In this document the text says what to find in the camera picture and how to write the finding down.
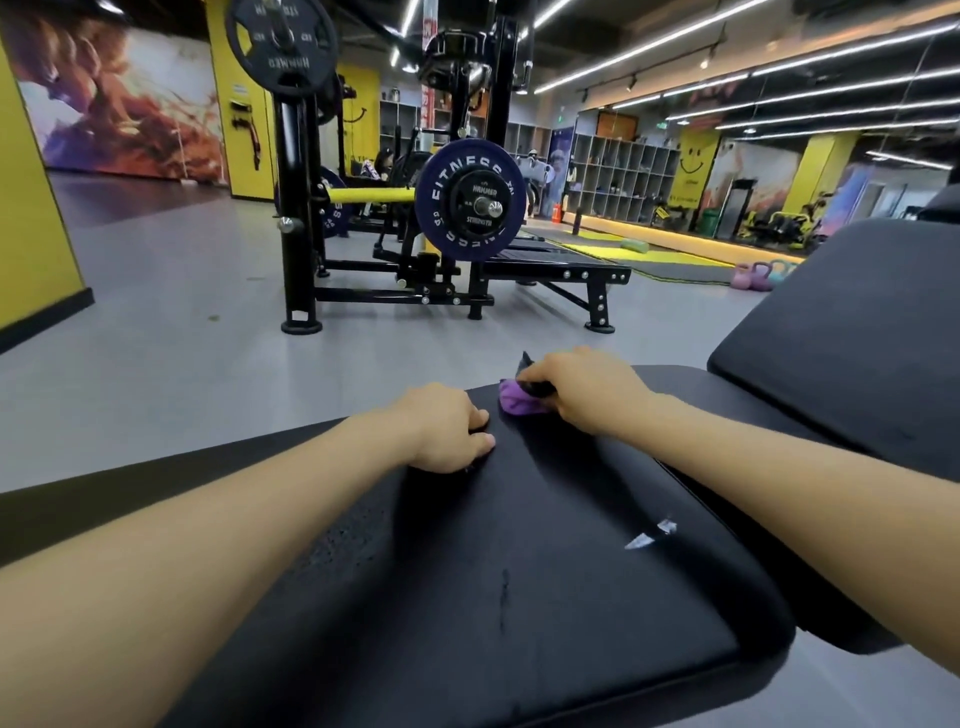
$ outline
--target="forearm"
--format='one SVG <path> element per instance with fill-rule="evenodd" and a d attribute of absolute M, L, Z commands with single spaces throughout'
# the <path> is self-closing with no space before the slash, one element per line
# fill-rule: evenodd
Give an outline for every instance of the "forearm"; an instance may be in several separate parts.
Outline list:
<path fill-rule="evenodd" d="M 733 503 L 878 621 L 960 674 L 960 488 L 657 395 L 620 439 Z"/>
<path fill-rule="evenodd" d="M 402 464 L 402 424 L 385 418 L 0 570 L 4 722 L 154 725 L 294 557 Z"/>

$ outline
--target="smiley face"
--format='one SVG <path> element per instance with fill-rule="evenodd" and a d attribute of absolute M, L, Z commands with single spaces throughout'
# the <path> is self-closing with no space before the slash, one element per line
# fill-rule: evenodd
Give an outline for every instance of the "smiley face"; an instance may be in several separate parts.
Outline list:
<path fill-rule="evenodd" d="M 696 162 L 698 162 L 698 161 L 699 161 L 700 163 L 696 165 L 696 169 L 687 169 L 687 168 L 686 168 L 686 164 L 687 164 L 688 162 L 696 163 Z M 704 168 L 703 150 L 701 150 L 701 149 L 693 149 L 693 147 L 690 147 L 690 149 L 687 150 L 687 153 L 686 153 L 685 155 L 683 155 L 683 156 L 681 157 L 681 159 L 680 159 L 680 168 L 681 168 L 681 170 L 683 170 L 684 172 L 686 172 L 686 174 L 688 174 L 688 175 L 695 175 L 695 174 L 697 174 L 697 172 L 699 172 L 700 170 L 702 170 L 702 169 Z"/>

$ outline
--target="blue kettlebell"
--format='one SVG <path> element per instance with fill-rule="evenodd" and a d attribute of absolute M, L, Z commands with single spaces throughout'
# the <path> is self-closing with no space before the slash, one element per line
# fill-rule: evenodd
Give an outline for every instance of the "blue kettlebell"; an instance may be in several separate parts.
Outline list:
<path fill-rule="evenodd" d="M 777 265 L 782 266 L 782 270 L 777 270 Z M 770 275 L 767 276 L 767 280 L 770 281 L 770 284 L 775 288 L 783 283 L 787 276 L 793 273 L 794 269 L 797 267 L 796 263 L 791 263 L 789 260 L 783 260 L 781 258 L 776 258 L 775 260 L 770 261 Z"/>

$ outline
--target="gym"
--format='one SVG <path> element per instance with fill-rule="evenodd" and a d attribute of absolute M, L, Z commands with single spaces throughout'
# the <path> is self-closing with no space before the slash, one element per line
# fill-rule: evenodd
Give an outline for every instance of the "gym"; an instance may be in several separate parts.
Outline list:
<path fill-rule="evenodd" d="M 0 0 L 0 725 L 955 726 L 958 38 Z"/>

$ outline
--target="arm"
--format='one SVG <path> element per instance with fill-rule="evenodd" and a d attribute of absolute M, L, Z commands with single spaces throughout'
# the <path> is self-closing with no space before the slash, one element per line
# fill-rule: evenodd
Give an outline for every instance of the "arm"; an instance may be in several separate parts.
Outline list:
<path fill-rule="evenodd" d="M 733 503 L 960 674 L 956 483 L 711 415 L 654 394 L 627 364 L 586 348 L 548 354 L 519 378 L 552 382 L 564 419 L 642 449 Z"/>
<path fill-rule="evenodd" d="M 489 452 L 492 436 L 468 434 L 488 418 L 464 392 L 411 390 L 1 569 L 0 722 L 155 725 L 340 513 L 390 470 L 451 473 Z"/>

